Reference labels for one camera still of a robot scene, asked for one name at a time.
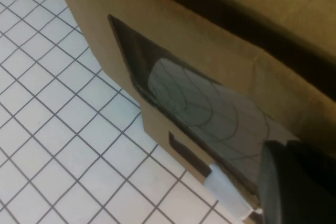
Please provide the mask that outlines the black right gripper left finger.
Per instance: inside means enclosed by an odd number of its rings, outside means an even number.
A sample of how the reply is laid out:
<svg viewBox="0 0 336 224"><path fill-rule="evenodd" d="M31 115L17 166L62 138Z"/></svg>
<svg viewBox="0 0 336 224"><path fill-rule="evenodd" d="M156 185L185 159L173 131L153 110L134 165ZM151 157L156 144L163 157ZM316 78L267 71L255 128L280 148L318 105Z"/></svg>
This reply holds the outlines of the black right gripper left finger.
<svg viewBox="0 0 336 224"><path fill-rule="evenodd" d="M267 141L261 151L257 180L264 223L335 223L335 202L286 199L286 144Z"/></svg>

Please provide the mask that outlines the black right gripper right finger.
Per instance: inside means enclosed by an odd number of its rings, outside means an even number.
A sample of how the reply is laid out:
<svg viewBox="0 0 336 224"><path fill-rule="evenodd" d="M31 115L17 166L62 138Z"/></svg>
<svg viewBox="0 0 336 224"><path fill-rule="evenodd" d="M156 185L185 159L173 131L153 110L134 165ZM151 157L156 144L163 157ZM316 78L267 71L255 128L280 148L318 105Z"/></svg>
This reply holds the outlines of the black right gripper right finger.
<svg viewBox="0 0 336 224"><path fill-rule="evenodd" d="M335 202L335 159L302 141L288 141L286 199Z"/></svg>

